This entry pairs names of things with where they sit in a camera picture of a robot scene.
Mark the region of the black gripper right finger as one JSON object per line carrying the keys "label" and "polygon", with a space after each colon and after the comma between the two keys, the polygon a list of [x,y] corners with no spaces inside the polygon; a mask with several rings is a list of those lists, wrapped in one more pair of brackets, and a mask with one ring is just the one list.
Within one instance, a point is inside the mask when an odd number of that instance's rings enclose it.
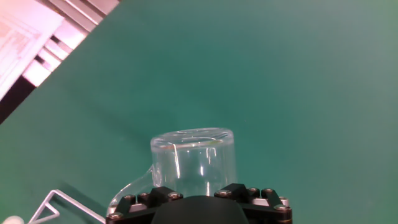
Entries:
{"label": "black gripper right finger", "polygon": [[214,196],[236,203],[250,223],[292,223],[292,209],[282,202],[274,189],[229,184],[217,190]]}

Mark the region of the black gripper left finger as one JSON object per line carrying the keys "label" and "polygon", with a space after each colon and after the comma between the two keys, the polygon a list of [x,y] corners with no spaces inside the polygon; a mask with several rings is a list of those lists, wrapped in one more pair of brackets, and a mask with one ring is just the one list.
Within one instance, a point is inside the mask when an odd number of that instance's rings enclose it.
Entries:
{"label": "black gripper left finger", "polygon": [[167,187],[153,188],[149,193],[126,195],[106,216],[105,224],[151,223],[161,205],[183,199],[183,194]]}

